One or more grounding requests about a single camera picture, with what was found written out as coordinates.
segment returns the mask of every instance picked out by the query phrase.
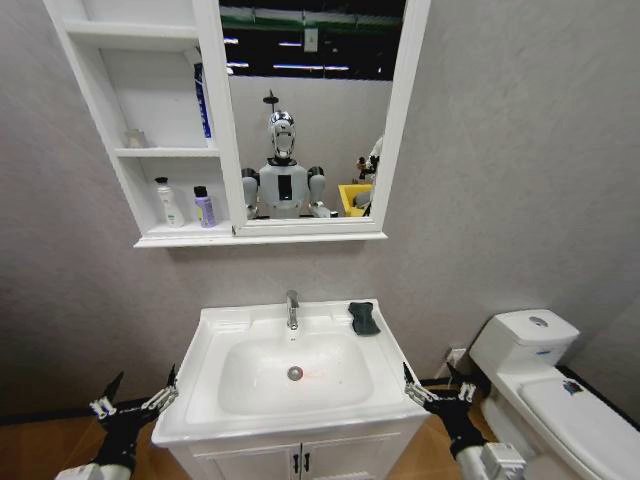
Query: black sponge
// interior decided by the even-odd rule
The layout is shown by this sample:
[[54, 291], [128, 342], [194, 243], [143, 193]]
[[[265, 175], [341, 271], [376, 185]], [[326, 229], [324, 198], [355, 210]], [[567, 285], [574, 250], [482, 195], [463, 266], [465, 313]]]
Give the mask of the black sponge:
[[353, 315], [353, 323], [351, 325], [358, 335], [369, 336], [380, 333], [380, 329], [371, 316], [372, 311], [373, 304], [371, 302], [351, 302], [349, 304], [349, 312]]

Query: toilet seat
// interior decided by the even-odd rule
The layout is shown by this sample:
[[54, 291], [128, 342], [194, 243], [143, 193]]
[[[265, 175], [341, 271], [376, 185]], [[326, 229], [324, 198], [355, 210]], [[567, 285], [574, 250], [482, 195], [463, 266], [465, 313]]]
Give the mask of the toilet seat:
[[526, 383], [519, 394], [568, 450], [604, 480], [640, 476], [640, 432], [575, 380]]

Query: cabinet door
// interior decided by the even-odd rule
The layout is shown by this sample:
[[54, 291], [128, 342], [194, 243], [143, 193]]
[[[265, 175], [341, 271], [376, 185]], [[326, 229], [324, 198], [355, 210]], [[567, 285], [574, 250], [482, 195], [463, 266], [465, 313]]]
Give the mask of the cabinet door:
[[302, 444], [302, 480], [382, 480], [400, 433]]
[[299, 480], [301, 445], [236, 450], [197, 455], [196, 459], [215, 480]]

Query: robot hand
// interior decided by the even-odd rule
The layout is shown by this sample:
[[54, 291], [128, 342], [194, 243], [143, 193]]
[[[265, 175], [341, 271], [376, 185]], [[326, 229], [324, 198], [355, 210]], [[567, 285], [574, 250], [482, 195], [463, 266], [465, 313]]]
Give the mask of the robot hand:
[[[422, 408], [438, 415], [451, 438], [449, 450], [460, 466], [464, 480], [519, 480], [526, 462], [513, 446], [487, 443], [473, 426], [468, 413], [476, 386], [462, 382], [460, 389], [435, 394], [414, 382], [411, 371], [404, 367], [405, 393]], [[452, 374], [457, 372], [450, 366]]]
[[178, 396], [175, 365], [167, 385], [146, 401], [112, 403], [124, 372], [107, 385], [100, 398], [89, 405], [107, 436], [98, 455], [88, 465], [60, 472], [56, 480], [127, 480], [136, 464], [138, 433]]

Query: white wall shelf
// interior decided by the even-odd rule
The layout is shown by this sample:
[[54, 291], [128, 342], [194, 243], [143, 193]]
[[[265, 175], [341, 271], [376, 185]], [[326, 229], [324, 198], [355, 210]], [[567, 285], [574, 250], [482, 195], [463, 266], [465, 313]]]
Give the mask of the white wall shelf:
[[99, 48], [182, 52], [198, 44], [195, 27], [67, 20], [64, 29], [78, 42]]
[[[323, 242], [386, 238], [382, 223], [429, 0], [409, 0], [385, 127], [376, 205], [366, 219], [248, 224], [226, 53], [216, 0], [44, 0], [140, 230], [136, 247]], [[205, 141], [193, 65], [201, 47], [215, 146]], [[125, 132], [150, 148], [127, 148]], [[390, 175], [382, 175], [383, 170]], [[157, 177], [167, 177], [186, 225], [169, 228]], [[194, 186], [206, 186], [218, 225], [201, 228]]]
[[171, 158], [171, 157], [219, 157], [217, 148], [115, 148], [114, 153], [118, 157], [146, 157], [146, 158]]

